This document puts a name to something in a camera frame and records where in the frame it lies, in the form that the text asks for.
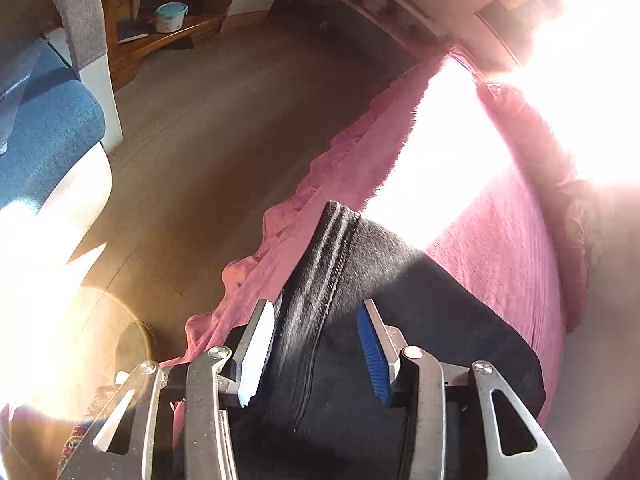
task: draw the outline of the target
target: plastic container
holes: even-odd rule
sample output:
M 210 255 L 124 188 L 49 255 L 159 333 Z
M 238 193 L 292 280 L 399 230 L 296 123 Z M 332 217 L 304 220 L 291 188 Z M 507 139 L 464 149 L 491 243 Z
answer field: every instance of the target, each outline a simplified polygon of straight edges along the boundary
M 161 5 L 156 9 L 156 30 L 163 34 L 180 30 L 187 10 L 189 7 L 180 2 Z

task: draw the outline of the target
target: screw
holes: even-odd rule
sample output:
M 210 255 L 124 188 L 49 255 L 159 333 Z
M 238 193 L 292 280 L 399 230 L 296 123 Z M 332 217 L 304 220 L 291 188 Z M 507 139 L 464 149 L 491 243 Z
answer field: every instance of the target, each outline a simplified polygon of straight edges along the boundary
M 417 346 L 407 346 L 402 350 L 402 353 L 408 359 L 420 359 L 424 355 L 422 349 Z
M 489 375 L 493 373 L 494 367 L 491 365 L 491 363 L 488 363 L 487 361 L 476 361 L 474 363 L 474 370 L 479 374 Z
M 140 368 L 143 374 L 149 375 L 156 371 L 156 364 L 153 361 L 145 361 L 140 363 Z
M 209 357 L 212 359 L 224 359 L 229 354 L 231 354 L 231 350 L 226 346 L 213 346 L 209 349 Z

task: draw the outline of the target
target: bed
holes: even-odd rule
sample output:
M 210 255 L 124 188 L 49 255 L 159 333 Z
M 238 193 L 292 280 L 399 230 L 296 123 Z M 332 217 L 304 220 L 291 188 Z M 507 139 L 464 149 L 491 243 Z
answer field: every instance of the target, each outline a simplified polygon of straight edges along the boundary
M 395 232 L 513 326 L 542 365 L 548 416 L 562 342 L 579 323 L 587 251 L 567 229 L 572 164 L 519 94 L 485 85 L 455 48 L 434 53 L 332 140 L 263 219 L 258 251 L 223 271 L 225 297 L 186 324 L 191 361 L 274 300 L 328 200 Z

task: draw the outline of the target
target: wooden cabinet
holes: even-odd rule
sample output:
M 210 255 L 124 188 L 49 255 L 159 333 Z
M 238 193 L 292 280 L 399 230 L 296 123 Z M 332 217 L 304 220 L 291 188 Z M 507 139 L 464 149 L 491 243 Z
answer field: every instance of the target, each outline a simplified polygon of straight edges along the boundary
M 151 32 L 146 38 L 118 44 L 116 22 L 122 17 L 123 3 L 130 5 L 133 9 L 140 5 L 140 0 L 102 0 L 113 89 L 117 90 L 132 81 L 138 72 L 140 62 L 151 52 L 186 36 L 203 38 L 217 33 L 233 0 L 202 1 L 203 4 L 195 14 L 190 12 L 185 17 L 180 30 L 169 34 Z M 151 19 L 152 15 L 147 14 L 146 17 Z

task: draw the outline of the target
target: sunlight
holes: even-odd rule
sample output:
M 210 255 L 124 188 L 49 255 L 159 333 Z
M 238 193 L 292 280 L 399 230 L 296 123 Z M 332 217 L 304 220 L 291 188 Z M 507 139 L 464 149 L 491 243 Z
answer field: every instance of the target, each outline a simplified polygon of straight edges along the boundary
M 563 0 L 534 35 L 527 101 L 575 155 L 578 177 L 640 184 L 640 0 Z
M 430 79 L 395 166 L 362 216 L 425 250 L 505 173 L 510 161 L 478 100 L 473 76 L 447 59 Z M 418 190 L 424 193 L 416 195 Z
M 64 324 L 76 315 L 71 311 L 74 297 L 106 246 L 67 263 L 65 241 L 83 233 L 59 220 L 36 214 L 27 202 L 12 202 L 0 210 L 0 351 L 12 356 L 2 365 L 0 406 L 30 403 L 39 389 L 53 386 L 57 346 L 70 343 L 65 342 Z

